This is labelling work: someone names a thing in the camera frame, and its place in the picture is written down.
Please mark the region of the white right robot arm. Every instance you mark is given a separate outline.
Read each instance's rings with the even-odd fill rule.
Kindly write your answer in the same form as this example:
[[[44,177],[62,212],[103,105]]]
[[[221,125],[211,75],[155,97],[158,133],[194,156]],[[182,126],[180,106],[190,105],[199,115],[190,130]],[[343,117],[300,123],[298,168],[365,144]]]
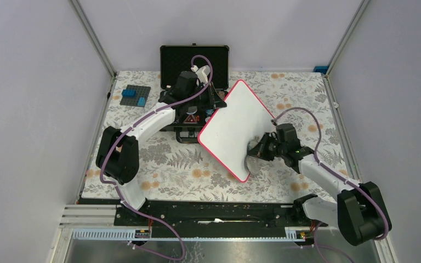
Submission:
[[[292,124],[280,124],[274,132],[251,139],[245,165],[254,170],[257,160],[274,161],[277,158],[317,183],[334,199],[325,201],[315,194],[296,199],[292,217],[298,225],[319,221],[337,228],[354,246],[385,238],[392,229],[378,185],[371,181],[361,183],[334,171],[320,160],[315,150],[301,144]]]

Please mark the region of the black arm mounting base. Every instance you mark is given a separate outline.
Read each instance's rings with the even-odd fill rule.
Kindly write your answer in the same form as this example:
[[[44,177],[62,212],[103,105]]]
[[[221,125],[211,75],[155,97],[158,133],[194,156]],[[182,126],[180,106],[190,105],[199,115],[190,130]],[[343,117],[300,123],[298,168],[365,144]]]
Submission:
[[[116,208],[115,226],[137,227],[152,238],[310,238],[316,221],[292,203],[146,201],[138,213]]]

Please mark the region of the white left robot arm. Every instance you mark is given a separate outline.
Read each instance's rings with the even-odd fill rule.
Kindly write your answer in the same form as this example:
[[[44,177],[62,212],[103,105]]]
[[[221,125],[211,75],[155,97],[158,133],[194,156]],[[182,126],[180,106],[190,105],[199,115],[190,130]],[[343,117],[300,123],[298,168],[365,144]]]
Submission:
[[[194,66],[179,73],[176,83],[164,89],[155,106],[137,120],[121,128],[104,129],[95,159],[100,181],[115,187],[121,203],[129,208],[127,218],[133,224],[142,225],[148,218],[147,209],[142,207],[146,197],[137,180],[140,147],[171,124],[226,107],[212,81],[213,71],[209,66]]]

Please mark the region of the pink framed whiteboard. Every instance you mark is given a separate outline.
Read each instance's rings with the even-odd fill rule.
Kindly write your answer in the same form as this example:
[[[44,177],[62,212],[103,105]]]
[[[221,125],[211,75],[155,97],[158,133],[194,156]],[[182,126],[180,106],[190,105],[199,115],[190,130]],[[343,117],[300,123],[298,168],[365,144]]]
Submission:
[[[246,182],[250,176],[245,166],[248,143],[272,130],[274,115],[242,79],[224,102],[227,106],[213,113],[197,140],[232,176]]]

